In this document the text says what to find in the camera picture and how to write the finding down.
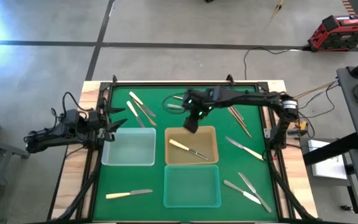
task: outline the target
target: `red tool case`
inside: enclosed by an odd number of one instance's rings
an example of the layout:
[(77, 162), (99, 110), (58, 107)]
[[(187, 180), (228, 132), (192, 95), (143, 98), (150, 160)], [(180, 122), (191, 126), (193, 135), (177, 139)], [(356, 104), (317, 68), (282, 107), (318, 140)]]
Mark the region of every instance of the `red tool case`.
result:
[(349, 50), (358, 45), (358, 15), (329, 16), (308, 40), (313, 52)]

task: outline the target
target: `concrete floor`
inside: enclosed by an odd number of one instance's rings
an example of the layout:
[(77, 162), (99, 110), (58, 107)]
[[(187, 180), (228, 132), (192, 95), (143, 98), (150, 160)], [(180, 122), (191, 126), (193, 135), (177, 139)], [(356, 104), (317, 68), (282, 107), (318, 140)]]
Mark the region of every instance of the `concrete floor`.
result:
[[(0, 0), (0, 40), (96, 41), (108, 0)], [(302, 46), (321, 20), (346, 14), (341, 0), (288, 0), (269, 23), (276, 1), (116, 0), (105, 42), (166, 42)], [(93, 47), (0, 46), (0, 141), (24, 148), (23, 136), (53, 124), (50, 107), (61, 97), (79, 97)], [(243, 50), (102, 48), (93, 80), (244, 79)], [(358, 52), (281, 55), (255, 50), (247, 56), (247, 79), (285, 80), (296, 95), (335, 79), (339, 67), (358, 64)], [(339, 138), (354, 131), (339, 88), (330, 91), (336, 106), (312, 119), (316, 137)], [(303, 110), (328, 110), (323, 96)], [(46, 219), (62, 164), (64, 147), (14, 158), (0, 198), (0, 220)], [(319, 217), (346, 222), (358, 216), (337, 209), (349, 203), (343, 188), (313, 186)]]

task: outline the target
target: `wooden table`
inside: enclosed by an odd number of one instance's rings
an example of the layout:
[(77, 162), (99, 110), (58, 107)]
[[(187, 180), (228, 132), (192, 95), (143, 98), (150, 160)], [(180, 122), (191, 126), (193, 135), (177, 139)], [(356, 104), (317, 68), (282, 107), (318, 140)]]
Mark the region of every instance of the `wooden table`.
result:
[[(125, 81), (126, 83), (135, 83), (136, 81)], [(283, 80), (263, 80), (263, 81), (255, 81), (255, 80), (244, 80), (244, 81), (236, 81), (236, 82), (267, 82), (268, 88), (270, 91), (285, 91), (285, 85)], [(80, 98), (80, 106), (83, 108), (95, 108), (96, 100), (99, 94), (101, 82), (90, 81), (84, 82), (81, 98)], [(267, 108), (264, 108), (265, 120), (267, 127), (270, 128), (270, 120), (268, 115)], [(287, 139), (287, 143), (294, 144), (299, 146), (299, 141), (295, 139)], [(71, 145), (68, 147), (67, 153), (74, 151), (81, 147), (80, 145)], [(98, 152), (94, 152), (92, 166), (94, 166), (96, 162), (96, 155)], [(314, 217), (317, 217), (317, 211), (313, 200), (313, 195), (310, 189), (310, 183), (308, 180), (308, 174), (306, 173), (306, 167), (303, 162), (303, 157), (301, 150), (297, 147), (287, 146), (285, 150), (282, 151), (285, 169), (287, 172), (288, 183), (291, 191), (297, 197), (299, 202), (306, 208), (306, 210)], [(70, 155), (65, 159), (65, 162), (62, 166), (62, 174), (60, 176), (60, 180), (57, 185), (57, 192), (55, 196), (55, 200), (51, 205), (50, 218), (59, 217), (71, 204), (75, 196), (81, 187), (81, 181), (83, 178), (85, 160), (86, 160), (87, 150), (82, 149), (78, 152)], [(287, 209), (287, 203), (285, 200), (285, 195), (281, 191), (280, 187), (280, 201), (283, 209), (283, 216), (289, 217), (289, 212)], [(89, 204), (90, 204), (90, 195), (91, 191), (89, 190), (85, 197), (85, 203), (82, 210), (83, 217), (88, 216)]]

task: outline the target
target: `tan plastic tray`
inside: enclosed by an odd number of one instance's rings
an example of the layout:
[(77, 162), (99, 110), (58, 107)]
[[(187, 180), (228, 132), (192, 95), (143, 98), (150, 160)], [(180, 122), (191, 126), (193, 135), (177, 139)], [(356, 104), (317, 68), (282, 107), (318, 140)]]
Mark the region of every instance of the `tan plastic tray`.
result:
[[(202, 153), (208, 160), (169, 144), (170, 139)], [(167, 128), (165, 130), (165, 162), (167, 164), (214, 164), (218, 160), (218, 145), (213, 126), (200, 126), (195, 134), (184, 128)]]

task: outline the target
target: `green tabletop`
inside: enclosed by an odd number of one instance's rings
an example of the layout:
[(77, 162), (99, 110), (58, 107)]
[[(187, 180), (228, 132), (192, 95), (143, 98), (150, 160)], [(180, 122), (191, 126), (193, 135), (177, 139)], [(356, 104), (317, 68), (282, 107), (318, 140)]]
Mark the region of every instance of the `green tabletop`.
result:
[[(235, 90), (255, 91), (254, 87), (235, 87)], [(214, 126), (218, 142), (219, 167), (221, 181), (221, 200), (219, 208), (165, 208), (163, 205), (163, 179), (165, 164), (164, 131), (171, 127), (182, 127), (185, 114), (169, 114), (162, 108), (162, 101), (168, 95), (183, 93), (185, 87), (145, 86), (145, 87), (114, 87), (112, 106), (126, 110), (112, 114), (111, 119), (117, 121), (128, 118), (124, 128), (138, 128), (132, 112), (126, 101), (131, 100), (129, 92), (133, 91), (147, 107), (156, 115), (153, 120), (158, 126), (153, 127), (145, 115), (135, 106), (140, 118), (148, 128), (155, 128), (156, 152), (155, 164), (143, 167), (102, 166), (96, 204), (93, 215), (94, 221), (275, 221), (275, 208), (272, 181), (266, 162), (251, 156), (245, 150), (229, 143), (224, 137), (229, 136), (244, 146), (258, 153), (264, 151), (264, 135), (261, 117), (256, 106), (239, 105), (236, 108), (244, 117), (247, 129), (252, 139), (246, 135), (237, 121), (227, 109), (215, 109), (208, 117), (200, 121), (200, 126)], [(169, 103), (180, 105), (180, 101), (170, 99)], [(261, 197), (272, 208), (267, 213), (263, 206), (242, 196), (239, 192), (225, 186), (223, 180), (228, 180), (243, 190), (251, 193), (246, 184), (237, 174), (242, 172), (253, 183)], [(135, 195), (117, 199), (106, 199), (106, 194), (129, 192), (131, 190), (152, 189), (151, 194)]]

